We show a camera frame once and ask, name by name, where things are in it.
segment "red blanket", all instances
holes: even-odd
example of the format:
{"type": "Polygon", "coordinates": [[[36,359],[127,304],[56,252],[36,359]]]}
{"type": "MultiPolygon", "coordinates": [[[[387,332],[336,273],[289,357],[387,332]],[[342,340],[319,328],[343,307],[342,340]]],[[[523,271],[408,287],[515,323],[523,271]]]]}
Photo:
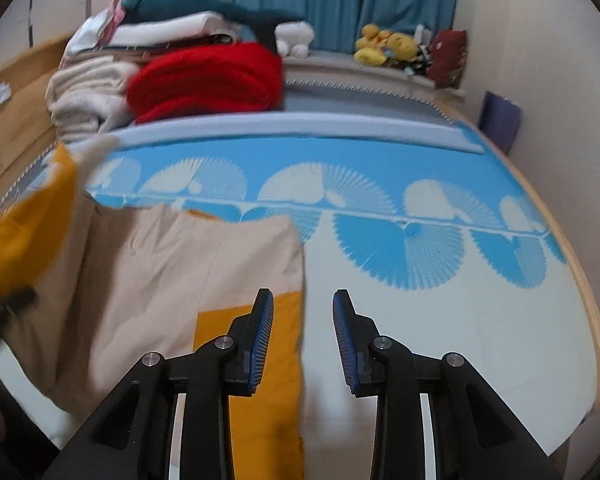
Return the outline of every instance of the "red blanket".
{"type": "Polygon", "coordinates": [[[195,46],[159,57],[129,83],[136,123],[259,112],[282,99],[282,62],[259,43],[195,46]]]}

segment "dark green cloth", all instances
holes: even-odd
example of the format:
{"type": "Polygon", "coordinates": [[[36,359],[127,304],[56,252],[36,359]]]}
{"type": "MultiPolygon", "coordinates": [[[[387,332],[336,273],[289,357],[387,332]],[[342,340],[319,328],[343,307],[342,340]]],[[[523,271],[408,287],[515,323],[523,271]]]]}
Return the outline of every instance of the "dark green cloth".
{"type": "Polygon", "coordinates": [[[123,25],[163,22],[212,10],[222,14],[230,22],[250,27],[258,41],[272,52],[277,52],[276,26],[302,20],[301,17],[282,10],[249,10],[224,0],[122,0],[122,6],[126,11],[123,25]]]}

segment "dark red plush toy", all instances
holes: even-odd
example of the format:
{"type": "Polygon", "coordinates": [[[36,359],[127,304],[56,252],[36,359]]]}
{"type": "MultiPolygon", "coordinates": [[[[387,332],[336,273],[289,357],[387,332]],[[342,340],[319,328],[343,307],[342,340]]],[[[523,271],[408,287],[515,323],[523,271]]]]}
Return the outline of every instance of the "dark red plush toy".
{"type": "Polygon", "coordinates": [[[259,112],[282,99],[282,61],[259,43],[195,46],[159,57],[129,83],[136,123],[259,112]]]}
{"type": "Polygon", "coordinates": [[[427,77],[436,88],[459,86],[466,59],[466,31],[441,30],[429,48],[432,64],[427,77]]]}

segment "white blanket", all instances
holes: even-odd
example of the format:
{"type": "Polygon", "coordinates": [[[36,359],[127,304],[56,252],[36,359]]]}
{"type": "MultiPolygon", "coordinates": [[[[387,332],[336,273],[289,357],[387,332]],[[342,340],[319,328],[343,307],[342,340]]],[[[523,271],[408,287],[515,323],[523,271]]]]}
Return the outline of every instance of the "white blanket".
{"type": "Polygon", "coordinates": [[[51,122],[65,140],[108,132],[132,119],[124,97],[92,90],[67,92],[51,108],[51,122]]]}
{"type": "Polygon", "coordinates": [[[97,57],[62,68],[51,76],[46,87],[46,106],[51,110],[64,94],[78,90],[112,95],[123,94],[129,80],[139,70],[134,63],[114,62],[113,56],[97,57]]]}
{"type": "Polygon", "coordinates": [[[119,25],[109,46],[150,46],[208,36],[220,31],[231,34],[232,24],[216,12],[199,12],[164,22],[119,25]]]}

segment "purple object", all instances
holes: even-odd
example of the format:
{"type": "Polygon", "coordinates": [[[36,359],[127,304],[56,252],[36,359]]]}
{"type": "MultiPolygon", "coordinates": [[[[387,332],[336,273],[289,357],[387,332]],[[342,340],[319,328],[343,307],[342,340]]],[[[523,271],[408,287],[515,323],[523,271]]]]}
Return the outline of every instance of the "purple object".
{"type": "Polygon", "coordinates": [[[521,118],[522,110],[517,104],[493,92],[484,93],[478,127],[503,153],[509,153],[521,118]]]}

